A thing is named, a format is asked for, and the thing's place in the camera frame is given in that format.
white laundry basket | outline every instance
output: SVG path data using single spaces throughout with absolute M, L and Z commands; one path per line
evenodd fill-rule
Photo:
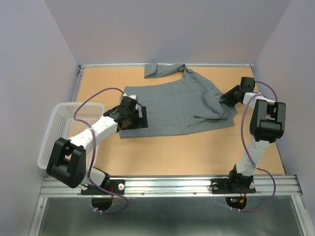
M 81 102 L 60 103 L 54 108 L 39 152 L 37 160 L 39 168 L 47 168 L 54 143 L 58 138 L 69 139 L 88 128 L 84 123 L 73 120 L 73 114 L 81 104 Z M 101 103 L 89 102 L 80 109 L 76 117 L 93 125 L 103 115 L 104 109 Z M 91 164 L 91 160 L 92 151 L 87 154 L 88 166 Z

purple cable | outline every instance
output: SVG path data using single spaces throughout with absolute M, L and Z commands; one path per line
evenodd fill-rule
M 99 91 L 98 93 L 94 94 L 92 97 L 88 98 L 84 103 L 82 103 L 82 104 L 78 107 L 78 109 L 77 109 L 77 110 L 75 111 L 75 113 L 73 114 L 73 119 L 76 120 L 76 121 L 80 121 L 80 122 L 84 123 L 88 128 L 91 129 L 92 126 L 91 126 L 89 123 L 87 123 L 85 120 L 76 118 L 76 115 L 77 115 L 78 111 L 79 111 L 88 101 L 90 101 L 92 98 L 94 98 L 95 96 L 99 95 L 100 93 L 102 93 L 102 92 L 104 92 L 104 91 L 111 90 L 111 89 L 118 90 L 118 91 L 120 91 L 122 94 L 124 93 L 124 92 L 123 92 L 121 89 L 119 89 L 119 88 L 105 88 L 105 89 Z M 91 182 L 96 188 L 98 188 L 99 190 L 101 190 L 101 191 L 103 191 L 103 192 L 105 192 L 105 193 L 107 193 L 107 194 L 114 195 L 114 196 L 117 196 L 117 197 L 120 197 L 120 198 L 123 198 L 123 199 L 126 200 L 126 204 L 125 204 L 122 208 L 120 208 L 120 209 L 118 209 L 118 210 L 115 210 L 115 211 L 105 212 L 105 211 L 98 210 L 97 208 L 94 208 L 94 210 L 97 211 L 97 212 L 106 213 L 106 214 L 116 213 L 116 212 L 122 211 L 122 210 L 125 209 L 125 208 L 128 206 L 128 204 L 129 204 L 128 198 L 126 198 L 126 197 L 123 196 L 123 195 L 120 195 L 120 194 L 117 194 L 117 193 L 112 193 L 112 192 L 110 192 L 110 191 L 107 191 L 106 189 L 103 189 L 102 187 L 98 186 L 98 185 L 91 179 L 91 171 L 92 171 L 92 167 L 93 167 L 93 163 L 94 163 L 94 159 L 95 159 L 95 153 L 96 153 L 96 136 L 95 136 L 95 132 L 94 132 L 93 129 L 91 129 L 91 132 L 92 132 L 92 137 L 93 137 L 93 155 L 92 155 L 91 165 L 90 165 L 89 171 L 88 171 L 88 178 L 89 178 L 90 182 Z
M 271 180 L 272 180 L 272 182 L 273 182 L 273 184 L 274 184 L 274 191 L 273 191 L 273 193 L 272 193 L 272 196 L 271 196 L 270 200 L 269 200 L 264 206 L 258 207 L 258 208 L 255 208 L 255 209 L 250 209 L 250 210 L 240 210 L 240 211 L 242 211 L 242 212 L 253 212 L 253 211 L 257 211 L 257 210 L 262 210 L 262 209 L 264 209 L 265 207 L 267 207 L 267 206 L 270 205 L 270 203 L 273 201 L 273 199 L 274 199 L 274 197 L 275 197 L 275 194 L 276 194 L 276 182 L 275 182 L 275 179 L 273 178 L 273 176 L 271 175 L 271 173 L 270 173 L 269 171 L 267 171 L 267 170 L 265 170 L 265 169 L 261 169 L 261 168 L 259 168 L 259 167 L 256 167 L 256 163 L 254 163 L 254 161 L 253 161 L 253 159 L 252 159 L 252 157 L 251 157 L 251 155 L 250 155 L 250 152 L 248 151 L 248 149 L 247 149 L 247 147 L 246 147 L 245 140 L 244 140 L 244 129 L 243 129 L 243 128 L 244 128 L 245 115 L 246 115 L 247 109 L 248 109 L 248 107 L 249 107 L 251 101 L 253 101 L 253 99 L 254 99 L 255 97 L 258 97 L 258 96 L 261 96 L 261 95 L 260 95 L 260 94 L 256 94 L 256 95 L 254 95 L 253 97 L 251 97 L 250 100 L 248 101 L 248 103 L 247 103 L 245 109 L 244 109 L 244 113 L 243 113 L 243 117 L 242 117 L 242 122 L 241 122 L 241 138 L 242 138 L 242 143 L 243 143 L 245 152 L 246 152 L 246 154 L 247 154 L 249 160 L 251 161 L 252 165 L 255 166 L 255 168 L 256 168 L 257 170 L 263 171 L 263 172 L 267 173 L 267 174 L 270 176 L 270 178 L 271 178 Z
M 262 85 L 265 85 L 265 86 L 267 86 L 268 88 L 270 88 L 270 90 L 271 90 L 271 92 L 274 94 L 274 96 L 275 96 L 275 100 L 276 100 L 276 102 L 278 101 L 278 97 L 277 97 L 277 95 L 276 95 L 276 92 L 274 91 L 274 89 L 272 88 L 272 87 L 270 87 L 268 84 L 266 84 L 266 83 L 264 83 L 264 82 L 261 82 L 261 81 L 255 81 L 256 83 L 259 83 L 259 84 L 262 84 Z

